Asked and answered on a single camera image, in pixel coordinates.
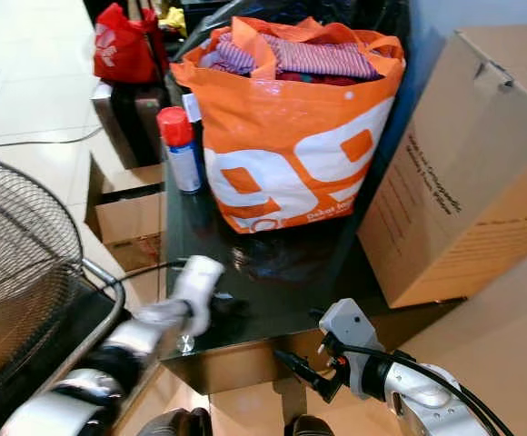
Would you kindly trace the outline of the black glass table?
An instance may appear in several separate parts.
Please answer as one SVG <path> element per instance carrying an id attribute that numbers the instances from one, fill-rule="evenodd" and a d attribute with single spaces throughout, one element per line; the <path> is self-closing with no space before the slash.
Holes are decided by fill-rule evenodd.
<path id="1" fill-rule="evenodd" d="M 184 338 L 176 360 L 192 354 L 268 353 L 275 346 L 310 353 L 318 340 L 318 312 L 339 299 L 354 299 L 371 316 L 380 340 L 392 346 L 459 306 L 459 299 L 389 306 L 355 236 L 359 217 L 347 211 L 369 187 L 366 169 L 348 158 L 342 166 L 345 199 L 326 200 L 316 220 L 243 235 L 219 212 L 213 180 L 204 179 L 200 191 L 186 193 L 176 187 L 172 167 L 164 167 L 161 256 L 201 254 L 225 266 L 213 324 L 197 340 Z"/>

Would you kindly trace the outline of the robot right leg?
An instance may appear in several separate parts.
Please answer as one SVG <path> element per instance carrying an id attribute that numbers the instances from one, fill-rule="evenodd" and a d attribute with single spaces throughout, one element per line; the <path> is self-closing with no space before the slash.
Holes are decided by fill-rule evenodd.
<path id="1" fill-rule="evenodd" d="M 313 415 L 300 415 L 289 420 L 284 436 L 335 436 L 330 424 Z"/>

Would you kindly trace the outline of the robot leg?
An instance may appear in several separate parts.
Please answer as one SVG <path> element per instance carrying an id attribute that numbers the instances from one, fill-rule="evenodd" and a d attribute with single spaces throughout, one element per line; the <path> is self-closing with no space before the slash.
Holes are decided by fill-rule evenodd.
<path id="1" fill-rule="evenodd" d="M 145 423 L 135 436 L 209 436 L 198 411 L 166 411 Z"/>
<path id="2" fill-rule="evenodd" d="M 335 436 L 330 424 L 313 415 L 300 415 L 289 420 L 284 436 Z"/>

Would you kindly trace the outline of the robot left leg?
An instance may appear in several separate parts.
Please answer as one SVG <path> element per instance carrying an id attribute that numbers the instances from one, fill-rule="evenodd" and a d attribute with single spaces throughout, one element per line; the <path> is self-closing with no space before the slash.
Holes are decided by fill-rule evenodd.
<path id="1" fill-rule="evenodd" d="M 145 423 L 135 436 L 209 436 L 198 411 L 166 411 Z"/>

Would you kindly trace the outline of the large printed cardboard box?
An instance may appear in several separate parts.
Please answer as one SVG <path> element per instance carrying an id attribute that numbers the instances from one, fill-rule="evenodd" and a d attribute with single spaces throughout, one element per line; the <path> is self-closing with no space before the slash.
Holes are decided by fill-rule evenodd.
<path id="1" fill-rule="evenodd" d="M 527 256 L 527 25 L 454 32 L 358 236 L 393 308 L 472 296 Z"/>

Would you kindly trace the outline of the orange and white shopping bag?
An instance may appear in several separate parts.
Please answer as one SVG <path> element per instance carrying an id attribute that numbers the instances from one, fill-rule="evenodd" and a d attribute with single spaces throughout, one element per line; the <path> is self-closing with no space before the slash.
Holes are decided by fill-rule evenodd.
<path id="1" fill-rule="evenodd" d="M 247 76 L 205 69 L 218 38 L 254 58 Z M 309 45 L 355 43 L 383 78 L 359 84 L 308 84 L 275 78 L 264 35 Z M 366 178 L 406 66 L 400 38 L 343 24 L 269 24 L 236 16 L 173 62 L 177 83 L 196 100 L 203 161 L 219 212 L 238 233 L 297 227 L 316 220 L 326 200 L 345 199 L 342 159 Z"/>

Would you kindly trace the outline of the red-capped spray can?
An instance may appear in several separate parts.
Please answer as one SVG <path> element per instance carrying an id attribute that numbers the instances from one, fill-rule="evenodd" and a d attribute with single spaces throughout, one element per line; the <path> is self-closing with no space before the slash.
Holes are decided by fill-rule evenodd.
<path id="1" fill-rule="evenodd" d="M 171 164 L 175 186 L 184 193 L 202 190 L 203 178 L 200 171 L 192 122 L 182 107 L 165 107 L 156 116 L 165 154 Z"/>

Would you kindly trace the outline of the small open cardboard box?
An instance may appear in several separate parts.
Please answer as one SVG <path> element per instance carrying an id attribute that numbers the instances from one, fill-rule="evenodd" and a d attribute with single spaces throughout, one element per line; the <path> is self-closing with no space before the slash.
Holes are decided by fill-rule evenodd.
<path id="1" fill-rule="evenodd" d="M 90 158 L 85 223 L 130 273 L 164 261 L 164 169 L 159 163 L 105 173 Z"/>

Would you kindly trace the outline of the red striped cloth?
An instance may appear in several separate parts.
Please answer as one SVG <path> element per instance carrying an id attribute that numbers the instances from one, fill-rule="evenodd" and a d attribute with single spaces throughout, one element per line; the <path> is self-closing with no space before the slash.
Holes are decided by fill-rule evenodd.
<path id="1" fill-rule="evenodd" d="M 301 43 L 264 35 L 277 62 L 275 78 L 308 84 L 359 84 L 383 78 L 360 54 L 355 43 Z M 254 58 L 232 42 L 231 35 L 218 38 L 216 49 L 203 62 L 205 69 L 226 74 L 249 75 Z"/>

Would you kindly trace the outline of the brown suitcase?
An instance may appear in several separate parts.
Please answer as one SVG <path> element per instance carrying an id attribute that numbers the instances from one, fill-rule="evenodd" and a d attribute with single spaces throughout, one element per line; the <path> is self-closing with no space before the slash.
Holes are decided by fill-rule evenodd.
<path id="1" fill-rule="evenodd" d="M 100 82 L 94 88 L 94 112 L 126 169 L 163 161 L 156 116 L 165 99 L 167 92 L 155 84 Z"/>

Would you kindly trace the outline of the red fabric bag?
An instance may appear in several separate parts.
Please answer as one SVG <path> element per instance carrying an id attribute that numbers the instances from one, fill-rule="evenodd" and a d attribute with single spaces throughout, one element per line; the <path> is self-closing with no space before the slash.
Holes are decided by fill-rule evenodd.
<path id="1" fill-rule="evenodd" d="M 158 17 L 143 8 L 142 17 L 127 17 L 125 9 L 112 3 L 94 22 L 94 76 L 119 84 L 152 84 L 163 78 L 158 55 L 150 38 L 158 36 Z"/>

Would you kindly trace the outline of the yellow cloth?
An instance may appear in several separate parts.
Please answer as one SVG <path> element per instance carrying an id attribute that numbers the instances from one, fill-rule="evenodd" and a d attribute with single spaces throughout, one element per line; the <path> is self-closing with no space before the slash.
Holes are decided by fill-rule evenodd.
<path id="1" fill-rule="evenodd" d="M 167 7 L 158 16 L 159 28 L 165 32 L 178 34 L 181 37 L 188 36 L 187 22 L 185 22 L 184 10 L 176 5 Z"/>

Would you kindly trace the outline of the grey metal tube frame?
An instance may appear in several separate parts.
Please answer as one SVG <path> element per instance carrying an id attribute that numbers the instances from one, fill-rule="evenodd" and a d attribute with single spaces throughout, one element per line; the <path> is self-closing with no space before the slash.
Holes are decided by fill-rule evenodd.
<path id="1" fill-rule="evenodd" d="M 114 275 L 97 262 L 81 261 L 82 277 L 74 282 L 78 295 L 65 312 L 73 348 L 65 358 L 73 366 L 102 343 L 104 337 L 122 320 L 126 293 Z"/>

